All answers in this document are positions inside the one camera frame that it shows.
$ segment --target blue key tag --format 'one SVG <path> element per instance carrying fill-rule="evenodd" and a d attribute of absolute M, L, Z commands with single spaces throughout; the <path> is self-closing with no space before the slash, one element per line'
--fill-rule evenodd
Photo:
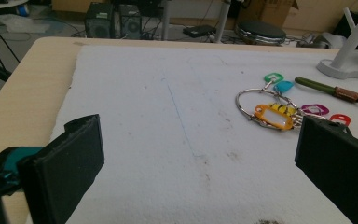
<path fill-rule="evenodd" d="M 279 74 L 279 73 L 270 73 L 270 74 L 264 76 L 264 80 L 266 82 L 272 81 L 272 83 L 275 84 L 275 83 L 278 83 L 278 82 L 282 81 L 283 76 L 281 74 Z"/>
<path fill-rule="evenodd" d="M 278 92 L 286 92 L 293 87 L 293 82 L 282 81 L 275 85 L 274 90 Z"/>

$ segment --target wooden table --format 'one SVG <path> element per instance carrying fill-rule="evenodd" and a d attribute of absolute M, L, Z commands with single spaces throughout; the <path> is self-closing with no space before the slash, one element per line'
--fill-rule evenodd
<path fill-rule="evenodd" d="M 76 55 L 83 45 L 230 49 L 337 53 L 332 49 L 296 49 L 111 39 L 47 37 L 37 40 L 0 91 L 0 151 L 15 146 L 45 146 L 72 81 Z M 24 223 L 28 208 L 23 193 L 4 197 L 11 223 Z"/>

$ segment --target pink key tag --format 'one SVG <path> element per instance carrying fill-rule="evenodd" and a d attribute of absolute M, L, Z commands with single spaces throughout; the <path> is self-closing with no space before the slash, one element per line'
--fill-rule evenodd
<path fill-rule="evenodd" d="M 332 115 L 330 120 L 333 122 L 339 122 L 345 124 L 346 126 L 349 126 L 351 123 L 351 118 L 343 114 Z"/>
<path fill-rule="evenodd" d="M 324 105 L 303 105 L 301 109 L 309 114 L 326 115 L 330 112 Z"/>

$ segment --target black stool seat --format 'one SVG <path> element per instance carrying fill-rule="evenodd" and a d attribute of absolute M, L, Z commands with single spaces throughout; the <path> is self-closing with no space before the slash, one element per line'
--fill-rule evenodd
<path fill-rule="evenodd" d="M 256 43 L 280 45 L 286 39 L 282 29 L 262 21 L 242 21 L 236 29 L 243 38 Z"/>

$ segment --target metal key ring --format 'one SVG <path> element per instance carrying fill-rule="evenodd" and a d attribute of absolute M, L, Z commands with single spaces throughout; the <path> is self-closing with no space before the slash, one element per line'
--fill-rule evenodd
<path fill-rule="evenodd" d="M 284 100 L 285 102 L 287 102 L 286 105 L 291 105 L 295 110 L 297 111 L 300 111 L 301 109 L 299 109 L 293 102 L 292 100 L 290 100 L 290 98 L 288 97 L 285 97 L 285 96 L 282 96 L 281 94 L 279 94 L 278 92 L 276 91 L 268 91 L 266 89 L 248 89 L 248 90 L 244 90 L 244 91 L 240 91 L 238 92 L 237 96 L 235 97 L 235 104 L 237 106 L 237 108 L 240 110 L 240 112 L 248 119 L 248 120 L 251 120 L 251 121 L 254 121 L 256 123 L 258 123 L 260 126 L 262 127 L 265 127 L 265 128 L 270 128 L 270 129 L 275 129 L 275 130 L 280 130 L 279 128 L 265 122 L 264 120 L 261 120 L 259 119 L 258 117 L 256 117 L 254 114 L 250 114 L 248 112 L 246 112 L 246 110 L 243 109 L 243 107 L 241 106 L 241 103 L 240 103 L 240 97 L 247 93 L 247 92 L 255 92 L 255 91 L 258 91 L 259 93 L 267 93 L 267 94 L 270 94 L 272 95 L 273 97 L 277 97 L 278 99 L 282 99 Z M 293 117 L 293 120 L 295 121 L 296 124 L 299 124 L 301 125 L 301 120 L 296 120 L 296 119 L 299 119 L 298 116 L 294 116 Z"/>

